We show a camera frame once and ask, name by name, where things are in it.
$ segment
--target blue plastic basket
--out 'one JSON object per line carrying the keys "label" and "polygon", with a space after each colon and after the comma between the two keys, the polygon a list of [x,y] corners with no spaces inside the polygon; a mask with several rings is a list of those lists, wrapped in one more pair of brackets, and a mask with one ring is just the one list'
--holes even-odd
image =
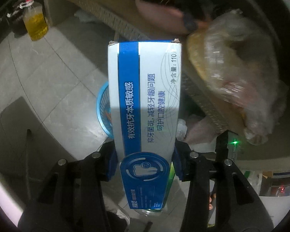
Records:
{"label": "blue plastic basket", "polygon": [[108,93],[108,82],[106,82],[99,91],[96,108],[97,108],[98,120],[100,122],[101,127],[110,138],[114,138],[112,123],[107,117],[107,114],[111,116],[111,107],[109,104],[109,93]]}

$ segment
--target yellow oil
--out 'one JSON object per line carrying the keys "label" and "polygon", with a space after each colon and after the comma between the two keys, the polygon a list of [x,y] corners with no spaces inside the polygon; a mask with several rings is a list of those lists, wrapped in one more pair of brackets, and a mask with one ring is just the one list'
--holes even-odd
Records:
{"label": "yellow oil", "polygon": [[48,31],[43,13],[30,17],[28,21],[25,22],[25,26],[32,41],[39,40]]}

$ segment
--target floor tile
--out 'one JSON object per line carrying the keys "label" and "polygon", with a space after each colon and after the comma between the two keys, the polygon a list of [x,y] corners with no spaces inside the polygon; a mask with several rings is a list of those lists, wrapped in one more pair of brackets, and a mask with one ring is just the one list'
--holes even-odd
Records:
{"label": "floor tile", "polygon": [[38,116],[44,120],[78,83],[77,77],[57,54],[53,54],[27,79],[24,90]]}
{"label": "floor tile", "polygon": [[10,66],[14,66],[14,64],[9,48],[8,39],[5,38],[0,43],[0,77],[2,76],[2,73],[6,70],[6,68]]}
{"label": "floor tile", "polygon": [[50,44],[54,51],[58,50],[62,45],[69,41],[67,37],[57,27],[49,28],[44,38]]}
{"label": "floor tile", "polygon": [[69,41],[57,50],[57,54],[79,79],[96,68],[96,65]]}
{"label": "floor tile", "polygon": [[119,207],[124,208],[127,204],[127,198],[124,192],[118,192],[107,186],[107,183],[101,182],[102,192],[109,196],[113,202],[115,202]]}
{"label": "floor tile", "polygon": [[43,180],[60,159],[75,159],[58,143],[44,125],[34,132],[28,143],[29,176]]}
{"label": "floor tile", "polygon": [[28,34],[10,41],[11,53],[21,83],[54,53],[44,38],[31,41]]}
{"label": "floor tile", "polygon": [[107,31],[103,24],[81,23],[78,18],[71,17],[57,28],[95,66],[107,70],[107,46],[113,37],[104,34]]}
{"label": "floor tile", "polygon": [[140,231],[145,231],[146,224],[137,220],[130,218],[130,225],[127,229],[128,232],[140,232]]}
{"label": "floor tile", "polygon": [[107,138],[96,115],[96,97],[83,84],[56,106],[44,124],[78,160],[96,151]]}
{"label": "floor tile", "polygon": [[185,181],[185,182],[180,181],[179,186],[180,186],[182,193],[185,195],[186,198],[188,198],[190,182],[189,181]]}
{"label": "floor tile", "polygon": [[215,222],[216,222],[216,208],[214,209],[213,214],[208,221],[208,224],[215,224]]}
{"label": "floor tile", "polygon": [[143,222],[144,224],[147,224],[147,222],[152,222],[153,225],[152,227],[157,227],[159,224],[161,224],[167,217],[168,215],[162,212],[155,212],[152,215],[145,216],[142,214],[139,214],[136,212],[134,209],[130,209],[129,205],[124,207],[124,210],[129,214],[130,218],[133,219],[138,219],[139,221]]}
{"label": "floor tile", "polygon": [[169,215],[158,226],[153,225],[150,232],[162,232],[162,231],[179,232],[182,225],[182,221],[183,220],[180,218]]}
{"label": "floor tile", "polygon": [[10,33],[8,34],[8,36],[7,36],[7,39],[8,39],[9,42],[15,41],[15,40],[17,40],[17,39],[19,39],[19,38],[21,38],[21,37],[15,38],[15,34],[14,34],[14,32],[10,32]]}
{"label": "floor tile", "polygon": [[119,164],[117,165],[116,172],[110,181],[106,182],[106,185],[115,191],[118,191],[121,195],[125,195],[124,186],[122,184],[121,174],[119,170]]}
{"label": "floor tile", "polygon": [[11,101],[14,94],[21,88],[15,67],[9,65],[0,76],[0,113]]}
{"label": "floor tile", "polygon": [[92,92],[96,97],[99,94],[101,87],[108,81],[105,75],[99,68],[90,72],[83,80],[82,83]]}
{"label": "floor tile", "polygon": [[175,176],[168,199],[166,202],[165,207],[163,208],[162,212],[166,214],[170,214],[174,208],[179,204],[181,199],[185,199],[185,194],[180,190],[180,180],[178,176]]}
{"label": "floor tile", "polygon": [[0,170],[15,172],[15,153],[7,141],[0,123]]}
{"label": "floor tile", "polygon": [[23,203],[28,203],[28,194],[25,177],[12,177],[9,186]]}
{"label": "floor tile", "polygon": [[187,204],[187,199],[182,195],[178,195],[176,199],[176,207],[172,210],[170,215],[183,219],[185,209],[186,209],[186,204]]}
{"label": "floor tile", "polygon": [[35,133],[41,125],[22,87],[0,115],[0,121],[13,150],[19,150],[16,159],[20,160],[25,150],[27,129]]}

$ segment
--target toothpaste box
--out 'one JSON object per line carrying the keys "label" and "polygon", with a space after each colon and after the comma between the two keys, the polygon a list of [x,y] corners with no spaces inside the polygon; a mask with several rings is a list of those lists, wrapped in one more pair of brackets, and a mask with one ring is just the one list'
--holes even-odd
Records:
{"label": "toothpaste box", "polygon": [[174,151],[181,84],[178,41],[111,42],[112,127],[131,209],[160,209]]}

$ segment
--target plastic bag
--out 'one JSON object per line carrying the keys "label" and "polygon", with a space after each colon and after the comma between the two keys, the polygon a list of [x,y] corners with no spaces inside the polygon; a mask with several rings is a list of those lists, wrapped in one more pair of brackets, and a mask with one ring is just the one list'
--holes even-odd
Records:
{"label": "plastic bag", "polygon": [[82,9],[79,9],[78,11],[76,11],[74,13],[74,16],[78,17],[81,22],[85,22],[85,23],[100,22],[100,20],[98,18],[96,18],[94,15],[92,15],[92,14],[90,14],[87,11],[84,11]]}
{"label": "plastic bag", "polygon": [[186,121],[187,134],[185,142],[189,145],[200,143],[211,143],[219,133],[217,133],[215,124],[209,116],[205,118],[197,115],[190,115]]}
{"label": "plastic bag", "polygon": [[207,31],[189,36],[188,48],[209,88],[243,108],[248,142],[265,143],[285,110],[286,98],[286,90],[279,95],[282,82],[270,36],[232,11],[216,18]]}
{"label": "plastic bag", "polygon": [[186,121],[183,119],[177,120],[176,138],[179,141],[184,141],[187,132]]}
{"label": "plastic bag", "polygon": [[250,171],[247,180],[250,183],[250,185],[253,187],[254,191],[256,191],[257,195],[260,195],[261,184],[262,184],[262,173]]}

